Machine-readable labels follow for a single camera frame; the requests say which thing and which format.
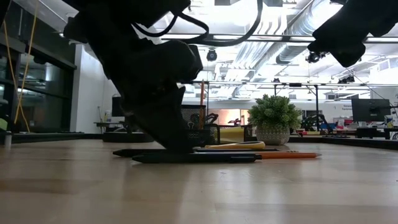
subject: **yellow rope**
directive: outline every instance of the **yellow rope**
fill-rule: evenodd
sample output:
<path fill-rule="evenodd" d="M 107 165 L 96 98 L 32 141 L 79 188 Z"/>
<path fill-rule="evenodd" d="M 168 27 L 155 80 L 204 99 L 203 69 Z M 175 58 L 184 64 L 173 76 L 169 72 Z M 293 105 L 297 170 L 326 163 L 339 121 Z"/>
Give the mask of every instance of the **yellow rope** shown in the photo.
<path fill-rule="evenodd" d="M 16 91 L 17 94 L 18 94 L 18 83 L 17 83 L 17 81 L 15 80 L 14 67 L 12 66 L 11 51 L 10 51 L 10 45 L 9 45 L 9 42 L 8 42 L 8 34 L 7 34 L 7 23 L 6 23 L 6 20 L 3 21 L 3 26 L 4 26 L 4 34 L 6 35 L 7 53 L 8 53 L 8 60 L 9 60 L 10 70 L 11 70 L 11 75 L 12 75 L 12 81 L 14 81 L 14 89 L 15 89 L 15 91 Z M 19 107 L 21 108 L 22 117 L 23 117 L 23 119 L 24 119 L 24 121 L 25 121 L 27 131 L 30 132 L 29 125 L 28 125 L 28 123 L 27 123 L 27 121 L 26 121 L 24 111 L 22 110 L 22 105 L 19 105 Z"/>
<path fill-rule="evenodd" d="M 31 53 L 31 50 L 32 50 L 32 45 L 33 45 L 33 36 L 34 36 L 34 33 L 35 33 L 36 20 L 37 20 L 37 11 L 38 11 L 38 8 L 39 8 L 39 2 L 40 2 L 39 0 L 36 1 L 35 14 L 34 14 L 34 18 L 33 18 L 32 33 L 30 35 L 29 49 L 27 51 L 27 57 L 28 58 L 30 56 L 30 53 Z M 29 67 L 29 60 L 26 61 L 24 78 L 22 79 L 21 94 L 19 95 L 19 99 L 18 99 L 18 107 L 17 107 L 17 113 L 16 113 L 16 117 L 15 117 L 15 120 L 14 120 L 14 124 L 16 124 L 17 120 L 18 120 L 19 108 L 21 108 L 21 110 L 22 110 L 22 106 L 21 106 L 21 104 L 22 104 L 22 93 L 23 93 L 24 87 L 25 87 L 25 80 L 26 80 L 28 67 Z"/>

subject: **white plant pot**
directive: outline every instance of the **white plant pot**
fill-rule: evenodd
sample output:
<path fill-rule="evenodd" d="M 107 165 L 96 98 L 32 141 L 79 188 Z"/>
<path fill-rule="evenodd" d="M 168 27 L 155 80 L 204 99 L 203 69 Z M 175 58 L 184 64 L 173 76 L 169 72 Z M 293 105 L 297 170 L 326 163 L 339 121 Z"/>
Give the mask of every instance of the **white plant pot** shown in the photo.
<path fill-rule="evenodd" d="M 256 135 L 257 140 L 263 141 L 266 145 L 282 146 L 289 141 L 290 129 L 258 126 Z"/>

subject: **potted plant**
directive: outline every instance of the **potted plant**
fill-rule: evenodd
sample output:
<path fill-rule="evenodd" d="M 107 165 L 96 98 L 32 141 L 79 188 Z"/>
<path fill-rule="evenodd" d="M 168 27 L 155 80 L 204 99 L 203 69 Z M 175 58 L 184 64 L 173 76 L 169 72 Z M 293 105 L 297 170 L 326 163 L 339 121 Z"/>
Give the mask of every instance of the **potted plant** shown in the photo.
<path fill-rule="evenodd" d="M 300 127 L 301 110 L 284 96 L 264 95 L 249 110 L 249 123 L 257 128 L 257 139 L 268 145 L 281 146 L 289 141 L 290 128 Z"/>

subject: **computer monitor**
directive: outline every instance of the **computer monitor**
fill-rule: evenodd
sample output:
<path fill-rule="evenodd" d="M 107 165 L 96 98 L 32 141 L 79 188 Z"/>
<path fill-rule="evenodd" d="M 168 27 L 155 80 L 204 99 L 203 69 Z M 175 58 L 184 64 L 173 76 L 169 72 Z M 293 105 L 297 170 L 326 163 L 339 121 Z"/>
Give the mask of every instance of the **computer monitor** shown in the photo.
<path fill-rule="evenodd" d="M 112 97 L 112 117 L 124 117 L 124 113 L 120 107 L 121 97 Z"/>
<path fill-rule="evenodd" d="M 384 121 L 385 116 L 391 115 L 389 100 L 351 99 L 351 103 L 355 122 Z"/>

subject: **wooden surface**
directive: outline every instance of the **wooden surface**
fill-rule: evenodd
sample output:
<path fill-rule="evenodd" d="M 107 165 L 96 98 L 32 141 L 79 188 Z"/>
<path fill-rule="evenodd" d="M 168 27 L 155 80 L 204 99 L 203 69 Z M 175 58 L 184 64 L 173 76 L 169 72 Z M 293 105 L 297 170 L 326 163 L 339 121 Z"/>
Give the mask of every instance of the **wooden surface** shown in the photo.
<path fill-rule="evenodd" d="M 98 140 L 0 149 L 1 224 L 334 224 L 398 220 L 398 153 L 288 144 L 321 159 L 135 164 Z M 136 147 L 157 147 L 144 144 Z"/>

